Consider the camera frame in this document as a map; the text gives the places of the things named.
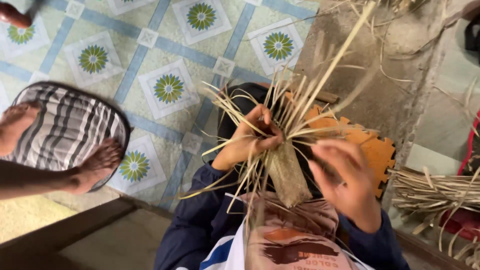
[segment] blue and green flower design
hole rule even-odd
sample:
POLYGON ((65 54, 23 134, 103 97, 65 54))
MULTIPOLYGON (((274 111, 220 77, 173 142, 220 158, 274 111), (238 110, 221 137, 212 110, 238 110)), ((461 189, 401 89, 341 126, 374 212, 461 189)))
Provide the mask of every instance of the blue and green flower design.
POLYGON ((156 81, 154 89, 158 100, 166 104, 169 102, 175 103, 175 101, 181 98, 181 94, 185 90, 180 77, 173 74, 163 75, 156 81))
POLYGON ((8 37, 13 43, 18 45, 27 44, 28 41, 33 39, 33 35, 35 34, 35 25, 32 25, 27 29, 10 25, 10 27, 7 29, 7 32, 8 37))
POLYGON ((284 60, 288 55, 292 55, 293 43, 288 35, 282 32, 271 33, 265 40, 264 49, 269 58, 284 60))
POLYGON ((192 28, 195 28, 198 31, 206 30, 213 26, 216 19, 215 13, 216 11, 213 10, 211 5, 197 3, 190 8, 190 11, 187 14, 187 22, 192 28))
POLYGON ((149 161, 145 154, 139 151, 128 151, 125 159, 120 164, 119 173, 123 176, 123 179, 130 180, 131 183, 141 181, 142 178, 147 176, 150 169, 148 166, 149 161))
POLYGON ((108 53, 103 47, 94 45, 88 46, 82 50, 82 54, 78 58, 80 60, 80 66, 84 71, 92 73, 99 73, 105 68, 105 64, 108 62, 108 53))

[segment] black and white striped fabric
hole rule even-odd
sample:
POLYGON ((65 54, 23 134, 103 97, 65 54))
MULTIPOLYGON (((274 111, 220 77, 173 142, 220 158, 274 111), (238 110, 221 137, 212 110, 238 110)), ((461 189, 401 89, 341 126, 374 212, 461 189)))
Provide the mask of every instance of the black and white striped fabric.
MULTIPOLYGON (((130 126, 123 113, 110 104, 70 86, 40 82, 20 92, 13 105, 32 100, 42 104, 40 113, 3 160, 63 171, 81 164, 109 137, 117 139, 125 154, 130 126)), ((109 179, 96 183, 91 191, 109 179)))

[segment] navy jacket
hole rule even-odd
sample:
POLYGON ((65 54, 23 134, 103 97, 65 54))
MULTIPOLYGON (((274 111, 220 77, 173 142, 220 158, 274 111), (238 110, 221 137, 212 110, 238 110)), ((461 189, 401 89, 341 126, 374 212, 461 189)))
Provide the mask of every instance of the navy jacket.
MULTIPOLYGON (((210 164, 199 168, 193 176, 191 190, 205 188, 225 175, 210 164)), ((233 183, 237 175, 229 175, 221 184, 233 183)), ((227 214, 236 187, 203 192, 178 204, 173 221, 162 239, 155 259, 156 270, 185 267, 199 269, 200 263, 217 241, 234 235, 243 216, 227 214)), ((243 203, 236 200, 230 212, 243 212, 243 203)), ((340 225, 348 234, 348 247, 353 255, 376 270, 409 270, 395 238, 387 213, 382 210, 382 226, 376 233, 365 233, 339 214, 340 225)))

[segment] jacket sleeve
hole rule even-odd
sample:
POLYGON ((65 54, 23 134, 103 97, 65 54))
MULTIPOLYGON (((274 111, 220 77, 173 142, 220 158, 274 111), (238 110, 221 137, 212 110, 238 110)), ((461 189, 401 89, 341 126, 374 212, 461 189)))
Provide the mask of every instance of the jacket sleeve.
POLYGON ((347 231, 348 247, 355 257, 376 270, 410 270, 402 256, 395 232, 382 210, 382 225, 375 233, 366 233, 347 217, 339 214, 340 224, 347 231))
MULTIPOLYGON (((190 190, 205 188, 225 174, 212 168, 209 163, 205 164, 193 176, 190 190)), ((199 269, 200 263, 215 245, 211 241, 211 222, 218 213, 224 196, 225 191, 218 189, 180 201, 156 252, 154 269, 199 269)))

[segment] foot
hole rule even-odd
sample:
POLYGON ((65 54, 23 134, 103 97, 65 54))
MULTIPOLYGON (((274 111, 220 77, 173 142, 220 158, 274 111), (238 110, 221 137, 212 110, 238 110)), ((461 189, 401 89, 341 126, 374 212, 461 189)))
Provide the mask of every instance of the foot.
POLYGON ((21 14, 9 3, 0 3, 0 21, 12 24, 18 28, 28 28, 32 25, 30 16, 21 14))
POLYGON ((71 178, 72 185, 65 191, 72 194, 90 191, 95 183, 111 174, 120 162, 120 144, 112 138, 104 140, 94 154, 76 168, 78 172, 71 178))
POLYGON ((0 157, 15 149, 18 139, 35 121, 39 111, 40 103, 28 101, 10 106, 3 112, 0 119, 0 157))

